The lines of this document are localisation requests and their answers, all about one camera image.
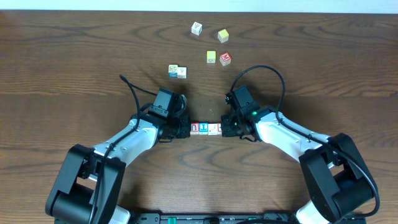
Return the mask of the red A block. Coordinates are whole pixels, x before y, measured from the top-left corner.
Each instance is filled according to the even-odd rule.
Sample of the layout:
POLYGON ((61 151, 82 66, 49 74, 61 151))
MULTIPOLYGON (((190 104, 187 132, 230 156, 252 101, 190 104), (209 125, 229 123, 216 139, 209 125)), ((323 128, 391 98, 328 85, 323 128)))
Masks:
POLYGON ((221 129, 221 123, 217 124, 217 130, 218 130, 218 134, 221 135, 222 134, 222 129, 221 129))

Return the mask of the red U block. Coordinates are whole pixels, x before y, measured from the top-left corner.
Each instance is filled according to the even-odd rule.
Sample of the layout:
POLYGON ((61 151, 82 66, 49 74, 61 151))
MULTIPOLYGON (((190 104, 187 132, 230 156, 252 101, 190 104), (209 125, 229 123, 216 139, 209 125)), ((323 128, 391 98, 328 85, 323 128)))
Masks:
POLYGON ((199 123, 191 123, 191 128, 190 128, 190 134, 191 135, 197 135, 197 134, 199 134, 199 127, 200 127, 200 125, 199 125, 199 123))

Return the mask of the white block red dots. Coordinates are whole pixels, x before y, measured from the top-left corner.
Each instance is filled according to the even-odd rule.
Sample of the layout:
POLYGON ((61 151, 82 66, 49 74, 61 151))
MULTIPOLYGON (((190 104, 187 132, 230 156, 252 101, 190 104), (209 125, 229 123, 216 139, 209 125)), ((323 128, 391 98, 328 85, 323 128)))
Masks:
POLYGON ((209 123, 208 124, 208 135, 218 135, 218 124, 217 123, 209 123))

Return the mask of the blue J block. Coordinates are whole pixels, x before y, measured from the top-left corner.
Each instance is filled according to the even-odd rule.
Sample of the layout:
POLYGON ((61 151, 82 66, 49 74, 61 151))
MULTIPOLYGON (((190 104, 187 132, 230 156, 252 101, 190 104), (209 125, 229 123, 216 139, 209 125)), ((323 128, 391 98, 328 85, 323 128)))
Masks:
POLYGON ((208 135, 208 123, 199 123, 199 134, 208 135))

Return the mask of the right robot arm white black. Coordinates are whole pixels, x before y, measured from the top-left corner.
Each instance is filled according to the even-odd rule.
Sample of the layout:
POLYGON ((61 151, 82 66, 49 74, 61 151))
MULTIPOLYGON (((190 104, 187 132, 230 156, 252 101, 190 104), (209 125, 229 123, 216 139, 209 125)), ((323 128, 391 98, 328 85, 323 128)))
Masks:
POLYGON ((299 162, 310 196, 295 214, 299 223, 338 223, 372 198, 379 200, 376 183, 348 135, 319 134, 276 108, 261 108, 246 86, 231 90, 225 100, 231 113, 221 117, 224 137, 252 136, 299 162))

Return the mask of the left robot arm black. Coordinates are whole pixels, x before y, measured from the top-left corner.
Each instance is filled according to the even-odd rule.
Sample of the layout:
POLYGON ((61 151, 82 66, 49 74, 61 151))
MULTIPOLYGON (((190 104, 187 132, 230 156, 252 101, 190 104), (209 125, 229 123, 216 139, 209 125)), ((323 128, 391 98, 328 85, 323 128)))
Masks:
POLYGON ((122 223, 129 210, 117 205, 126 167, 158 143, 185 139, 190 120, 184 95, 161 88, 153 103, 138 108, 127 126, 92 147, 71 147, 45 204, 56 223, 122 223))

